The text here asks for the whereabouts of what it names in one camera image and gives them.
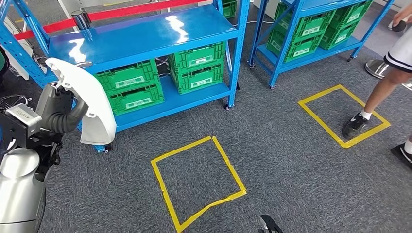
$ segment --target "green plastic crate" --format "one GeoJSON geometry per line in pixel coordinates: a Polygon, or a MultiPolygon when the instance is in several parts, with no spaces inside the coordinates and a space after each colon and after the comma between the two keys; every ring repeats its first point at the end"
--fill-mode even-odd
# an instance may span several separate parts
{"type": "Polygon", "coordinates": [[[172,77],[179,94],[183,95],[223,82],[223,71],[224,63],[221,63],[184,74],[172,70],[172,77]]]}
{"type": "Polygon", "coordinates": [[[330,27],[341,30],[349,25],[357,24],[363,18],[373,1],[368,0],[351,6],[339,8],[330,22],[330,27]]]}
{"type": "Polygon", "coordinates": [[[222,63],[225,49],[226,42],[222,41],[169,55],[169,63],[176,73],[189,73],[222,63]]]}
{"type": "MultiPolygon", "coordinates": [[[[276,9],[275,21],[284,11],[286,11],[287,8],[288,6],[286,4],[282,2],[279,3],[276,9]]],[[[294,41],[301,41],[325,33],[326,28],[335,15],[335,11],[336,10],[324,12],[300,19],[292,39],[294,41]]],[[[274,30],[286,35],[292,18],[292,13],[293,11],[289,11],[286,16],[274,27],[274,30]]]]}
{"type": "Polygon", "coordinates": [[[164,101],[165,97],[160,83],[109,96],[109,102],[115,115],[125,114],[164,101]]]}
{"type": "MultiPolygon", "coordinates": [[[[286,52],[284,63],[296,60],[298,58],[307,56],[316,51],[319,43],[322,40],[323,35],[317,35],[315,37],[308,38],[306,40],[291,41],[288,50],[286,52]]],[[[273,52],[277,56],[280,55],[280,48],[285,36],[277,31],[272,31],[266,47],[269,51],[273,52]]]]}
{"type": "Polygon", "coordinates": [[[332,27],[329,27],[326,30],[325,35],[323,36],[319,46],[321,48],[329,50],[335,47],[336,45],[343,43],[344,41],[350,38],[356,26],[357,24],[352,24],[341,30],[336,30],[332,27]]]}
{"type": "Polygon", "coordinates": [[[236,7],[238,2],[236,0],[229,0],[223,3],[223,16],[225,18],[233,18],[236,14],[236,7]]]}
{"type": "Polygon", "coordinates": [[[94,74],[108,95],[160,83],[154,59],[94,74]]]}

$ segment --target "black shoe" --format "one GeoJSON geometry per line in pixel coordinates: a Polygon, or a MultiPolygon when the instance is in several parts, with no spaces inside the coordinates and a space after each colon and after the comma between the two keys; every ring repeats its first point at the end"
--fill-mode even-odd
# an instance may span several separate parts
{"type": "Polygon", "coordinates": [[[412,169],[412,154],[405,151],[405,143],[392,148],[391,152],[412,169]]]}
{"type": "Polygon", "coordinates": [[[352,139],[361,133],[361,130],[366,126],[368,120],[361,113],[358,113],[350,119],[342,129],[342,135],[346,139],[352,139]]]}

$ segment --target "blue metal shelf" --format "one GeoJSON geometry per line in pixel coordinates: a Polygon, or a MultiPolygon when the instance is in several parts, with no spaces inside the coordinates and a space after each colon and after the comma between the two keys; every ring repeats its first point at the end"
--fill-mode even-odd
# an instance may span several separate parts
{"type": "Polygon", "coordinates": [[[276,19],[276,21],[272,24],[272,26],[270,26],[269,29],[266,30],[261,35],[260,32],[262,29],[263,18],[265,15],[264,12],[266,10],[266,6],[268,3],[268,0],[262,0],[260,3],[259,15],[256,20],[257,23],[256,23],[256,28],[255,28],[254,40],[252,42],[252,51],[250,53],[249,61],[248,61],[249,66],[253,68],[255,65],[254,61],[256,61],[259,65],[261,65],[271,75],[269,86],[273,89],[275,87],[275,83],[276,83],[276,80],[279,74],[282,72],[285,72],[285,71],[288,71],[288,70],[291,70],[297,67],[301,67],[309,63],[316,62],[316,61],[325,59],[327,57],[339,54],[344,51],[352,50],[352,49],[354,49],[354,51],[351,57],[348,59],[348,61],[356,58],[362,46],[365,44],[369,36],[372,34],[373,30],[376,28],[376,26],[382,20],[383,16],[389,10],[394,0],[387,1],[386,5],[381,10],[379,16],[375,19],[375,21],[373,22],[369,30],[363,36],[362,40],[359,41],[353,37],[350,37],[346,42],[343,42],[342,44],[330,50],[324,50],[322,48],[318,48],[313,54],[304,56],[294,61],[283,63],[289,44],[292,40],[293,33],[297,27],[297,24],[300,18],[310,16],[310,15],[315,15],[315,14],[326,12],[326,11],[335,10],[341,7],[349,6],[349,5],[364,2],[364,1],[366,0],[283,0],[283,2],[285,2],[288,5],[287,10],[283,12],[276,19]],[[283,40],[283,43],[280,49],[280,54],[279,56],[276,56],[273,53],[271,53],[269,50],[267,50],[265,44],[263,45],[259,45],[259,44],[263,41],[264,38],[267,37],[269,32],[273,30],[273,28],[275,28],[275,26],[282,20],[282,18],[285,17],[286,14],[290,11],[293,11],[292,19],[291,19],[291,22],[289,23],[289,28],[286,32],[285,39],[283,40]],[[273,71],[270,70],[261,60],[259,60],[256,57],[256,53],[258,51],[261,52],[264,55],[264,57],[274,65],[273,71]]]}
{"type": "Polygon", "coordinates": [[[69,63],[93,62],[90,73],[238,36],[213,5],[138,18],[51,37],[49,53],[69,63]]]}
{"type": "Polygon", "coordinates": [[[179,95],[169,75],[162,77],[160,81],[165,94],[165,102],[116,116],[117,132],[230,95],[230,90],[225,83],[179,95]]]}
{"type": "MultiPolygon", "coordinates": [[[[351,36],[346,42],[340,45],[337,45],[330,50],[325,50],[321,47],[318,47],[315,53],[311,55],[308,55],[308,56],[305,56],[305,57],[302,57],[302,58],[283,64],[282,67],[280,68],[280,72],[285,72],[285,71],[288,71],[288,70],[291,70],[297,67],[310,64],[312,62],[325,59],[327,57],[339,54],[341,52],[352,50],[360,45],[361,45],[361,42],[358,39],[351,36]]],[[[261,52],[266,57],[266,59],[270,61],[272,64],[276,64],[278,58],[275,54],[273,54],[266,48],[266,44],[259,45],[257,47],[257,50],[261,52]]]]}
{"type": "MultiPolygon", "coordinates": [[[[353,5],[363,1],[366,0],[307,0],[302,4],[302,9],[300,10],[298,16],[310,16],[317,13],[353,5]]],[[[295,0],[282,0],[282,2],[290,6],[295,2],[295,0]]]]}
{"type": "MultiPolygon", "coordinates": [[[[49,37],[35,19],[23,0],[0,0],[0,16],[5,15],[8,3],[14,3],[17,11],[33,30],[46,56],[69,63],[92,62],[86,68],[90,73],[105,71],[139,61],[169,55],[183,50],[235,39],[234,58],[226,47],[229,84],[220,83],[205,89],[179,95],[170,76],[161,78],[165,102],[116,116],[117,131],[122,131],[151,120],[159,119],[223,97],[227,106],[235,106],[240,60],[243,48],[249,0],[240,0],[237,26],[223,16],[221,0],[213,4],[193,7],[172,13],[133,19],[97,28],[49,37]]],[[[14,36],[0,24],[0,42],[26,68],[36,83],[43,87],[57,78],[48,70],[44,74],[14,36]]],[[[105,146],[96,146],[104,152],[105,146]]]]}

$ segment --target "yellow tape square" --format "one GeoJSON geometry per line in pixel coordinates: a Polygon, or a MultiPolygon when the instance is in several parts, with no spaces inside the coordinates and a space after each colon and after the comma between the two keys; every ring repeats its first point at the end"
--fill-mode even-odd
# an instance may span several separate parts
{"type": "Polygon", "coordinates": [[[328,132],[333,139],[335,139],[343,148],[349,148],[355,144],[357,144],[358,142],[361,142],[367,138],[369,138],[370,136],[379,133],[380,131],[388,128],[391,124],[384,119],[381,115],[379,115],[377,112],[373,112],[373,115],[376,116],[381,122],[382,124],[358,135],[355,138],[352,138],[351,140],[344,142],[341,138],[339,138],[335,132],[333,132],[311,109],[309,109],[306,104],[317,99],[320,98],[322,96],[325,96],[327,94],[330,94],[333,91],[337,91],[337,90],[342,90],[344,91],[348,96],[350,96],[352,99],[356,100],[356,102],[358,102],[360,105],[362,105],[363,107],[365,106],[365,103],[363,101],[361,101],[358,97],[356,97],[352,92],[350,92],[348,89],[346,89],[344,86],[342,85],[337,85],[334,86],[332,88],[329,88],[325,91],[319,92],[318,94],[315,94],[313,96],[310,96],[304,100],[301,100],[298,102],[298,104],[307,112],[309,113],[309,115],[311,115],[313,117],[313,119],[315,119],[325,130],[326,132],[328,132]]]}
{"type": "Polygon", "coordinates": [[[173,151],[170,151],[170,152],[168,152],[168,153],[166,153],[166,154],[164,154],[164,155],[161,155],[161,156],[153,159],[153,160],[151,161],[151,163],[152,163],[152,167],[153,167],[154,173],[155,173],[155,175],[156,175],[156,177],[157,177],[157,180],[159,180],[160,188],[162,189],[163,197],[164,197],[164,199],[165,199],[166,205],[167,205],[168,210],[169,210],[169,212],[170,212],[170,215],[171,215],[171,217],[172,217],[173,224],[174,224],[174,226],[175,226],[175,228],[176,228],[176,231],[177,231],[178,233],[182,232],[186,227],[188,227],[192,222],[194,222],[197,218],[199,218],[200,215],[202,215],[202,214],[203,214],[206,210],[208,210],[210,207],[215,206],[215,205],[222,204],[222,203],[224,203],[224,202],[228,202],[228,201],[234,200],[234,199],[239,198],[239,197],[241,197],[241,196],[243,196],[243,195],[246,194],[246,188],[244,187],[242,181],[240,180],[237,172],[235,171],[235,169],[233,168],[233,166],[230,164],[229,158],[227,157],[226,153],[224,152],[223,148],[221,147],[221,145],[220,145],[220,143],[218,142],[218,139],[217,139],[216,137],[207,136],[207,137],[205,137],[205,138],[203,138],[203,139],[200,139],[200,140],[198,140],[198,141],[192,142],[192,143],[190,143],[189,145],[186,145],[186,146],[184,146],[184,147],[178,148],[178,149],[173,150],[173,151]],[[168,157],[170,157],[170,156],[176,155],[176,154],[178,154],[178,153],[180,153],[180,152],[182,152],[182,151],[184,151],[184,150],[188,150],[188,149],[193,148],[193,147],[195,147],[195,146],[197,146],[197,145],[200,145],[200,144],[202,144],[202,143],[204,143],[204,142],[207,142],[207,141],[209,141],[209,140],[212,140],[212,141],[213,141],[213,143],[215,144],[215,146],[216,146],[216,148],[218,149],[219,153],[220,153],[221,156],[223,157],[224,161],[226,162],[227,167],[229,168],[230,172],[231,172],[232,175],[233,175],[233,178],[235,178],[235,181],[236,181],[236,183],[238,184],[238,186],[239,186],[239,188],[240,188],[240,191],[237,192],[237,193],[234,193],[234,194],[229,195],[229,196],[228,196],[227,198],[225,198],[225,199],[218,200],[218,201],[215,201],[215,202],[207,205],[206,207],[204,207],[203,209],[201,209],[199,212],[197,212],[197,213],[195,213],[194,215],[192,215],[191,217],[189,217],[184,223],[180,224],[179,219],[177,218],[176,212],[175,212],[175,210],[174,210],[173,204],[172,204],[172,202],[170,201],[170,197],[169,197],[169,194],[168,194],[168,192],[167,192],[166,185],[165,185],[165,183],[164,183],[164,181],[163,181],[162,175],[160,174],[160,170],[159,170],[159,168],[157,167],[157,164],[156,164],[156,163],[159,162],[159,161],[161,161],[161,160],[163,160],[163,159],[166,159],[166,158],[168,158],[168,157]]]}

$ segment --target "white label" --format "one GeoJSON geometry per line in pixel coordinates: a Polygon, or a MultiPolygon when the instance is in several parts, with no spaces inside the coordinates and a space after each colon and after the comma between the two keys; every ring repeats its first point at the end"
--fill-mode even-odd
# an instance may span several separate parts
{"type": "Polygon", "coordinates": [[[285,22],[285,21],[283,21],[283,20],[281,20],[279,24],[280,24],[282,27],[284,27],[285,29],[287,29],[287,28],[289,27],[289,23],[287,23],[287,22],[285,22]]]}
{"type": "Polygon", "coordinates": [[[337,44],[337,43],[339,43],[339,42],[341,42],[341,41],[345,40],[345,39],[346,39],[346,37],[347,37],[347,34],[346,34],[346,35],[343,35],[343,36],[341,36],[341,37],[339,37],[338,39],[336,39],[335,44],[337,44]]]}
{"type": "Polygon", "coordinates": [[[189,67],[191,66],[195,66],[198,64],[202,64],[202,63],[206,63],[206,62],[210,62],[213,60],[213,55],[207,56],[207,57],[202,57],[196,60],[191,60],[189,61],[189,67]]]}
{"type": "Polygon", "coordinates": [[[355,19],[358,19],[360,16],[361,16],[360,13],[357,13],[356,15],[351,16],[351,17],[348,19],[347,23],[352,22],[352,21],[355,20],[355,19]]]}
{"type": "Polygon", "coordinates": [[[307,29],[307,30],[303,31],[302,35],[309,35],[309,34],[312,34],[312,33],[317,33],[318,31],[320,31],[320,29],[321,29],[321,26],[318,26],[316,28],[307,29]]]}
{"type": "Polygon", "coordinates": [[[211,83],[212,81],[213,81],[213,79],[212,79],[212,77],[210,77],[210,78],[203,79],[203,80],[197,81],[197,82],[195,82],[195,83],[192,83],[192,84],[190,85],[190,87],[191,87],[191,88],[199,87],[199,86],[202,86],[202,85],[211,83]]]}
{"type": "Polygon", "coordinates": [[[151,103],[151,102],[152,102],[151,98],[146,98],[146,99],[142,99],[142,100],[139,100],[139,101],[136,101],[136,102],[127,103],[126,104],[126,109],[134,108],[134,107],[144,105],[144,104],[147,104],[147,103],[151,103]]]}
{"type": "Polygon", "coordinates": [[[305,53],[307,53],[307,52],[309,52],[309,51],[310,51],[310,47],[309,47],[309,48],[306,48],[306,49],[304,49],[304,50],[297,51],[297,52],[295,52],[295,53],[293,54],[293,57],[297,57],[297,56],[302,55],[302,54],[305,54],[305,53]]]}
{"type": "Polygon", "coordinates": [[[132,79],[128,79],[128,80],[123,80],[120,82],[115,82],[116,88],[121,88],[121,87],[125,87],[125,86],[129,86],[135,83],[141,83],[144,82],[144,77],[143,76],[139,76],[139,77],[135,77],[132,79]]]}
{"type": "Polygon", "coordinates": [[[273,45],[273,47],[275,48],[275,49],[277,49],[277,50],[279,50],[280,51],[280,45],[278,44],[278,43],[276,43],[276,41],[272,41],[271,42],[271,45],[273,45]]]}
{"type": "Polygon", "coordinates": [[[196,64],[201,64],[205,61],[206,61],[206,58],[202,58],[202,59],[196,60],[196,64]]]}

